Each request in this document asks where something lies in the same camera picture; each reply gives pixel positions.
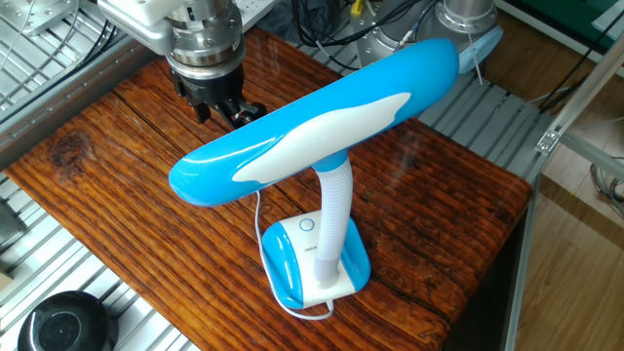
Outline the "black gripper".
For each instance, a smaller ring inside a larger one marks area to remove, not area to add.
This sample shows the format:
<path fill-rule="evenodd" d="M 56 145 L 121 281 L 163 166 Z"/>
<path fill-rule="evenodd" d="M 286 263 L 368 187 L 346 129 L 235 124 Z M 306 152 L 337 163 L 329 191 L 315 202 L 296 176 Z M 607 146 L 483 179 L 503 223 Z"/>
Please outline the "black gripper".
<path fill-rule="evenodd" d="M 243 96 L 244 68 L 239 64 L 228 73 L 214 67 L 171 65 L 172 82 L 176 93 L 187 98 L 198 123 L 211 118 L 210 107 L 217 111 L 232 129 L 242 128 L 267 114 L 259 102 L 248 103 Z"/>

